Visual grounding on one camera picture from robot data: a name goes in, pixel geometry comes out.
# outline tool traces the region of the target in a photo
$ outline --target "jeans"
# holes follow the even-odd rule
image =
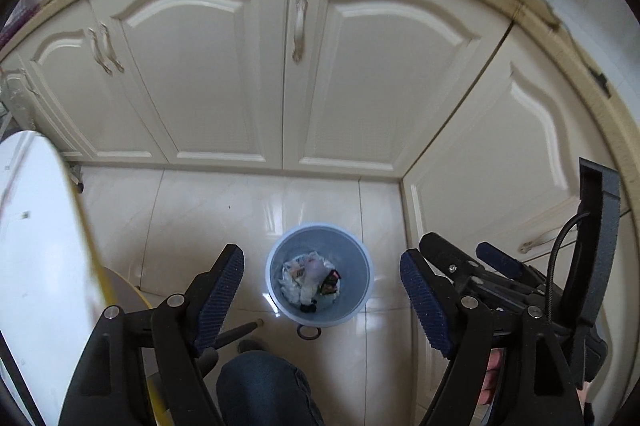
[[[216,393],[226,426],[324,426],[305,374],[268,352],[251,350],[225,364]]]

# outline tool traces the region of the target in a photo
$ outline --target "silver bolt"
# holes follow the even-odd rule
[[[184,303],[184,296],[182,294],[172,294],[166,300],[166,304],[169,307],[179,307]]]
[[[111,307],[107,307],[104,310],[104,317],[107,318],[108,320],[113,320],[114,317],[116,317],[118,314],[120,314],[120,309],[118,307],[116,307],[116,305],[112,305]]]
[[[527,307],[527,312],[529,313],[529,316],[534,319],[539,319],[542,317],[542,310],[540,310],[540,307],[536,307],[535,305]]]
[[[462,300],[460,300],[462,306],[465,309],[475,309],[478,307],[478,300],[476,300],[473,296],[464,296]]]

